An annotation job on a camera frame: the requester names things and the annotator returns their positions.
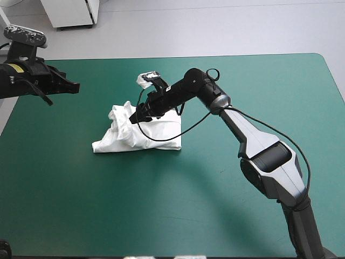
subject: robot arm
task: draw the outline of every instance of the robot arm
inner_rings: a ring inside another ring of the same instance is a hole
[[[310,199],[302,181],[298,158],[276,135],[258,130],[241,113],[229,109],[230,97],[215,83],[216,79],[199,69],[190,69],[184,78],[168,86],[160,75],[143,79],[156,91],[130,117],[132,124],[151,121],[165,112],[198,97],[212,114],[219,115],[240,142],[240,167],[251,184],[269,199],[281,203],[291,241],[298,257],[306,259],[336,258],[322,247]]]
[[[52,105],[46,95],[79,92],[78,83],[68,81],[64,72],[36,57],[37,48],[47,46],[42,32],[9,25],[4,35],[12,40],[12,44],[7,60],[0,64],[0,99],[33,94]]]

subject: white cabinet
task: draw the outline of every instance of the white cabinet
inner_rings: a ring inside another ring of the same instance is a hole
[[[54,28],[97,23],[99,0],[41,0]]]

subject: gray floor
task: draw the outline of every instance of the gray floor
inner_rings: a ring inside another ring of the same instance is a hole
[[[4,11],[11,23],[46,34],[46,59],[316,52],[345,97],[345,1],[107,0],[94,28],[68,31],[51,27],[38,0]],[[0,132],[14,102],[0,107]]]

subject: small white object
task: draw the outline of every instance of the small white object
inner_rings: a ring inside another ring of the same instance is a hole
[[[148,148],[181,149],[181,136],[170,141],[157,142],[148,139],[140,131],[137,124],[132,124],[129,117],[135,112],[130,101],[123,106],[113,105],[109,113],[111,127],[100,141],[92,143],[94,153],[136,151]],[[160,119],[140,122],[143,131],[154,139],[169,139],[181,133],[181,117],[174,110],[166,112]]]
[[[140,74],[140,75],[138,76],[137,80],[136,80],[136,82],[138,83],[138,85],[140,85],[143,89],[146,89],[146,88],[148,88],[149,86],[152,85],[151,82],[147,82],[146,80],[144,80],[144,79],[142,78],[142,75],[143,75],[143,74],[148,74],[148,73],[153,73],[153,71]]]

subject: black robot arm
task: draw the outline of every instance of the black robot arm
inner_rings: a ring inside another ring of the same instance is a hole
[[[64,72],[36,57],[37,48],[47,46],[42,32],[9,25],[4,35],[12,43],[7,60],[0,64],[0,99],[32,94],[52,105],[48,94],[79,92],[79,83],[67,80]]]
[[[156,91],[130,117],[132,124],[151,121],[165,112],[198,97],[207,109],[219,115],[240,142],[240,167],[251,184],[269,199],[281,203],[289,235],[298,257],[304,259],[337,258],[322,247],[307,188],[302,181],[298,158],[276,135],[257,129],[232,109],[230,97],[215,83],[208,71],[190,69],[183,79],[168,86],[155,72],[143,77]]]

